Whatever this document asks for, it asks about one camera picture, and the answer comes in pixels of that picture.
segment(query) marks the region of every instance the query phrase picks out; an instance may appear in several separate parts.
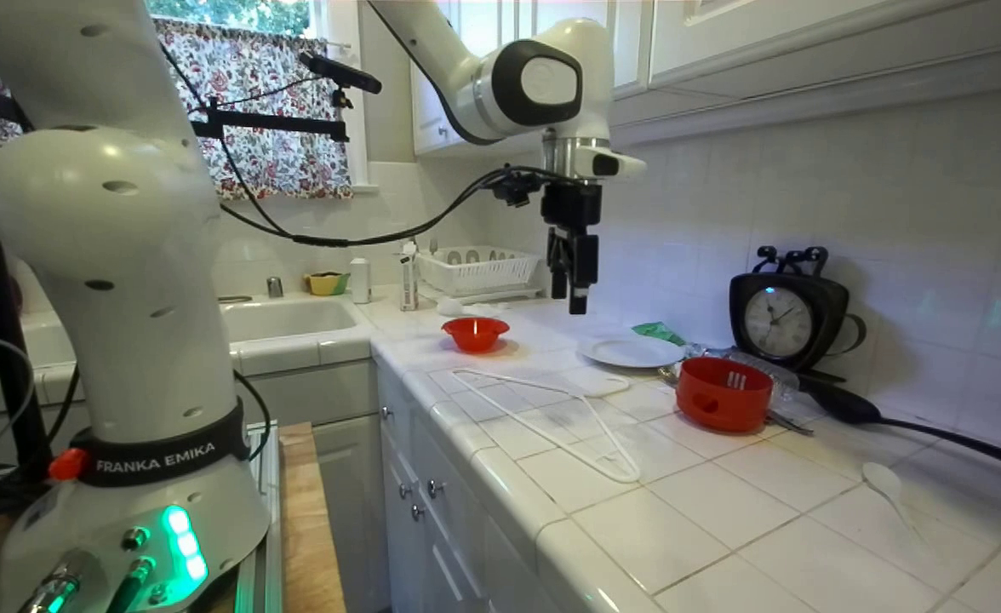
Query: white plate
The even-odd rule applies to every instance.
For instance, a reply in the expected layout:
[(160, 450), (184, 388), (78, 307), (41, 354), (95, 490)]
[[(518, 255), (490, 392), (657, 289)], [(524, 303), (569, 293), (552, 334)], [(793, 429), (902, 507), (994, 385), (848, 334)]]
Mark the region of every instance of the white plate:
[(664, 368), (678, 364), (684, 347), (657, 337), (616, 334), (582, 341), (579, 354), (609, 368)]

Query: kitchen counter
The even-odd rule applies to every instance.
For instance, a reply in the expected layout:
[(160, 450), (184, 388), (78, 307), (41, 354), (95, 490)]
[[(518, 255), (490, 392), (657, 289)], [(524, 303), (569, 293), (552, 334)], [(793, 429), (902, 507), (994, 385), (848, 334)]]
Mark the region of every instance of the kitchen counter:
[[(773, 405), (814, 436), (776, 426), (705, 433), (674, 412), (661, 378), (582, 361), (579, 337), (626, 324), (579, 320), (562, 303), (507, 307), (514, 330), (483, 358), (456, 354), (432, 310), (371, 303), (361, 313), (378, 361), (460, 450), (548, 593), (626, 613), (1001, 610), (1001, 467), (984, 456), (848, 429), (790, 388), (776, 388)], [(592, 398), (592, 412), (640, 477), (603, 470), (616, 446), (586, 429), (589, 419), (531, 429), (490, 409), (466, 368), (538, 381), (623, 378), (623, 388)], [(889, 467), (899, 484), (872, 487), (865, 463)]]
[[(283, 426), (283, 603), (286, 610), (323, 610), (340, 613), (340, 572), (330, 538), (323, 473), (313, 446), (313, 429), (306, 422)], [(232, 589), (215, 586), (211, 610), (232, 610)]]

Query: window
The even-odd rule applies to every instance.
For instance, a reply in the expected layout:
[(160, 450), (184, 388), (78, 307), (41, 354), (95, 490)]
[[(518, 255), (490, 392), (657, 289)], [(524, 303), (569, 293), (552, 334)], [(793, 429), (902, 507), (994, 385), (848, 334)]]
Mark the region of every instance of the window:
[(150, 14), (211, 27), (317, 37), (317, 0), (146, 0)]

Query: red cup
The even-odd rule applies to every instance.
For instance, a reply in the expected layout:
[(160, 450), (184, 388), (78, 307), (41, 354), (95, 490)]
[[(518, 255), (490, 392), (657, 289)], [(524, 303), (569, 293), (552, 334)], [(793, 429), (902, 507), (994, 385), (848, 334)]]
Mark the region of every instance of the red cup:
[(769, 419), (773, 378), (725, 358), (691, 358), (678, 378), (678, 412), (712, 433), (756, 433)]
[(463, 354), (487, 354), (497, 347), (501, 334), (507, 334), (507, 324), (494, 317), (460, 317), (443, 324), (443, 330)]

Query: black alarm clock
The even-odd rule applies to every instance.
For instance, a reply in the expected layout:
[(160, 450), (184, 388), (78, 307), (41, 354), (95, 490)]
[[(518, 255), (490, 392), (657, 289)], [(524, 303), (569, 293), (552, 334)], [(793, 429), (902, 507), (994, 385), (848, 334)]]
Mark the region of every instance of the black alarm clock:
[(732, 334), (739, 351), (763, 361), (810, 371), (831, 354), (844, 320), (855, 324), (855, 351), (865, 341), (865, 320), (848, 313), (851, 293), (841, 283), (821, 279), (827, 249), (787, 252), (759, 249), (763, 262), (749, 276), (735, 276), (729, 289)]

